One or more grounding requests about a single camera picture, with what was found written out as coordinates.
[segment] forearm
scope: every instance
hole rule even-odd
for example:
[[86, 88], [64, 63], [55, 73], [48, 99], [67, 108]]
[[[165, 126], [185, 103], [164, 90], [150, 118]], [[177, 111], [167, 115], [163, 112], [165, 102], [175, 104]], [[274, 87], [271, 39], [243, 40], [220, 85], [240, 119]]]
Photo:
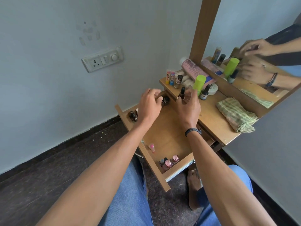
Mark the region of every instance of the forearm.
[[276, 87], [276, 88], [279, 88], [279, 89], [292, 90], [293, 88], [295, 88], [300, 83], [301, 83], [301, 78], [300, 77], [278, 74], [275, 81], [274, 81], [274, 83], [273, 83], [273, 87]]
[[38, 225], [97, 225], [148, 129], [135, 124], [72, 183]]
[[197, 133], [187, 135], [206, 195], [221, 225], [275, 225], [239, 177]]
[[301, 37], [287, 43], [274, 46], [277, 50], [276, 54], [298, 52], [301, 51]]

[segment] pink bottle cap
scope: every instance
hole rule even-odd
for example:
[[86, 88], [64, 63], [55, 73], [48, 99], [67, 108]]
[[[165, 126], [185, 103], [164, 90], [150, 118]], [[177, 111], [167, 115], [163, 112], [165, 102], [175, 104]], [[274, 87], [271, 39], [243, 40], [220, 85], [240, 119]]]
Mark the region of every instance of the pink bottle cap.
[[165, 165], [166, 165], [167, 167], [171, 167], [171, 161], [170, 161], [170, 160], [166, 160], [166, 161], [165, 161]]
[[175, 162], [177, 162], [177, 161], [179, 160], [179, 156], [174, 155], [174, 156], [172, 157], [172, 159], [173, 159]]

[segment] bracelet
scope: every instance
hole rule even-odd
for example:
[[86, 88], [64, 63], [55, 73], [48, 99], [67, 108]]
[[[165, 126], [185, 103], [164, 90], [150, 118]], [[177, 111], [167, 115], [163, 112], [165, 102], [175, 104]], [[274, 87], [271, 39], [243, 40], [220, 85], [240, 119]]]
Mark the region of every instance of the bracelet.
[[192, 132], [192, 131], [196, 131], [196, 132], [198, 132], [200, 135], [202, 134], [201, 129], [197, 129], [197, 128], [189, 128], [189, 129], [187, 129], [187, 131], [185, 132], [185, 136], [187, 137], [187, 134], [190, 133], [190, 132]]
[[271, 78], [271, 80], [269, 80], [269, 82], [265, 85], [266, 87], [270, 87], [270, 86], [272, 86], [273, 85], [273, 83], [274, 83], [274, 81], [275, 81], [275, 79], [276, 79], [276, 77], [277, 77], [277, 75], [278, 75], [278, 73], [276, 72], [276, 73], [274, 73], [273, 74], [273, 77]]

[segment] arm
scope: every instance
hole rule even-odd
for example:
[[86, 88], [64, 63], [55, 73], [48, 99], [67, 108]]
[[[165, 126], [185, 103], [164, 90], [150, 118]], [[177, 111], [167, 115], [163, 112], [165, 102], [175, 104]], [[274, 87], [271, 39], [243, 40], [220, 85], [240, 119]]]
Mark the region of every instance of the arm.
[[240, 48], [240, 54], [270, 56], [281, 53], [291, 53], [301, 51], [301, 37], [284, 44], [272, 45], [264, 39], [251, 40], [244, 43]]
[[[177, 99], [184, 130], [195, 128], [201, 106], [197, 92], [182, 104]], [[239, 177], [216, 155], [197, 133], [187, 135], [206, 195], [221, 225], [273, 225], [271, 217]]]
[[109, 207], [141, 139], [161, 110], [159, 89], [147, 90], [139, 102], [139, 120], [89, 166], [37, 225], [98, 225]]
[[[241, 70], [240, 76], [242, 78], [261, 85], [266, 85], [274, 74], [266, 71], [261, 63], [252, 60], [247, 64], [240, 64], [238, 68]], [[273, 86], [279, 89], [292, 90], [300, 83], [300, 77], [278, 74]]]

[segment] blue denim jeans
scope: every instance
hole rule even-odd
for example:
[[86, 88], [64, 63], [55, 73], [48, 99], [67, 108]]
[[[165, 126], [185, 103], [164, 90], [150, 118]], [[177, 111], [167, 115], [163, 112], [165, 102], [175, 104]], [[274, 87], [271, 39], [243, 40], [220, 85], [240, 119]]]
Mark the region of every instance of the blue denim jeans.
[[[229, 167], [245, 183], [248, 189], [253, 192], [251, 180], [246, 172], [236, 165], [230, 165]], [[204, 188], [198, 191], [197, 200], [204, 209], [194, 225], [220, 225], [208, 201]], [[115, 225], [153, 226], [146, 196], [146, 183], [143, 169], [137, 156], [134, 156], [131, 160], [117, 193], [98, 226]]]

